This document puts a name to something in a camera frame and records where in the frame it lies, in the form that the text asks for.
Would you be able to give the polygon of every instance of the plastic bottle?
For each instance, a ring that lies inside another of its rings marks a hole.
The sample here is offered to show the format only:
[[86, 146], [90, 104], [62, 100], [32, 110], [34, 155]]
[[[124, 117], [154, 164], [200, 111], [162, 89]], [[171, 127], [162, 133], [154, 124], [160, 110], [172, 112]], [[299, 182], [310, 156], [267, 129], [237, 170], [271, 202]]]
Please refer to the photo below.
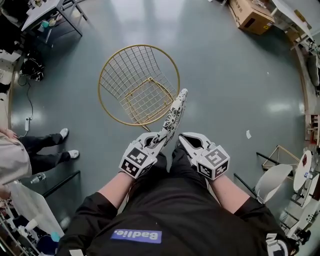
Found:
[[42, 172], [42, 173], [37, 174], [37, 176], [34, 177], [34, 178], [30, 181], [30, 183], [31, 183], [31, 184], [38, 183], [38, 182], [43, 181], [43, 180], [45, 180], [45, 179], [46, 179], [46, 175]]

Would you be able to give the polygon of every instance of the gray floor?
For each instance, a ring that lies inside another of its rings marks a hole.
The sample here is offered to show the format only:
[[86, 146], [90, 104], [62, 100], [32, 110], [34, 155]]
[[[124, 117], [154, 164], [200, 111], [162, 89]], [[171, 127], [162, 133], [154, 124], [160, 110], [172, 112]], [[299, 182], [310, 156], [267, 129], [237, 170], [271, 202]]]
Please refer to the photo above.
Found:
[[[250, 186], [263, 174], [256, 151], [269, 155], [282, 145], [298, 157], [304, 143], [304, 103], [298, 70], [285, 35], [276, 28], [261, 36], [236, 27], [227, 6], [207, 0], [86, 0], [80, 4], [91, 24], [83, 37], [60, 38], [44, 56], [44, 80], [32, 81], [34, 119], [30, 135], [70, 134], [61, 147], [80, 158], [48, 172], [32, 188], [43, 192], [75, 170], [81, 177], [49, 198], [57, 218], [70, 215], [85, 196], [117, 172], [128, 144], [145, 130], [111, 119], [101, 108], [97, 83], [107, 59], [132, 44], [151, 44], [178, 66], [187, 107], [179, 130], [203, 133], [231, 156], [228, 176], [238, 173]], [[30, 114], [27, 87], [16, 86], [12, 128], [24, 133]], [[121, 112], [112, 106], [111, 111]], [[157, 131], [162, 121], [149, 127]], [[252, 138], [247, 139], [250, 130]], [[169, 157], [174, 142], [166, 149]], [[292, 193], [287, 181], [268, 204], [278, 216]]]

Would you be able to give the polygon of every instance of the black pants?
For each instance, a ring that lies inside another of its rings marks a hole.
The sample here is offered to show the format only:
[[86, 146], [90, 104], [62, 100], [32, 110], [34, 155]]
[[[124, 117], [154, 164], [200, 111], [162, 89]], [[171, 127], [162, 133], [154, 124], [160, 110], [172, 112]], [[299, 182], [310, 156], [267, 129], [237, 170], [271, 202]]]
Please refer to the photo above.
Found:
[[204, 189], [207, 188], [206, 178], [197, 172], [196, 166], [191, 166], [185, 148], [180, 145], [172, 152], [172, 165], [170, 172], [167, 172], [167, 159], [162, 153], [156, 157], [157, 163], [152, 168], [140, 175], [133, 183], [129, 198], [140, 194], [140, 192], [150, 189], [154, 184], [166, 178], [184, 178], [198, 184]]
[[60, 133], [43, 137], [25, 136], [18, 139], [29, 155], [32, 174], [48, 171], [56, 167], [57, 164], [70, 159], [70, 154], [68, 152], [47, 155], [37, 154], [42, 148], [61, 144], [63, 138]]

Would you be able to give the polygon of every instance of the blue label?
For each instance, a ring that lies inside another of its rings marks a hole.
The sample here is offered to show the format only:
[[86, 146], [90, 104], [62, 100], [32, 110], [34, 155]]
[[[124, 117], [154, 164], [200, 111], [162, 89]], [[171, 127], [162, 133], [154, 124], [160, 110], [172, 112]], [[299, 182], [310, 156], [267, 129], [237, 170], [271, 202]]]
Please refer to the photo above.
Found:
[[111, 239], [161, 244], [161, 236], [162, 231], [156, 230], [116, 229], [113, 232]]

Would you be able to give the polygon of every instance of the white sneaker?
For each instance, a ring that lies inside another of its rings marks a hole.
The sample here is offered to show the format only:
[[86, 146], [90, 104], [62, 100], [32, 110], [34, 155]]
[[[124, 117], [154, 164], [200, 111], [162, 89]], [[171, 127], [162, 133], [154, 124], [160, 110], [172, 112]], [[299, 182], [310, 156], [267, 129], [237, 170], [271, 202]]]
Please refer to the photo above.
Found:
[[80, 155], [80, 152], [78, 150], [69, 150], [68, 153], [71, 159], [75, 159]]
[[60, 134], [61, 134], [63, 140], [65, 139], [65, 137], [67, 137], [68, 133], [69, 133], [69, 129], [68, 128], [63, 128], [60, 131]]

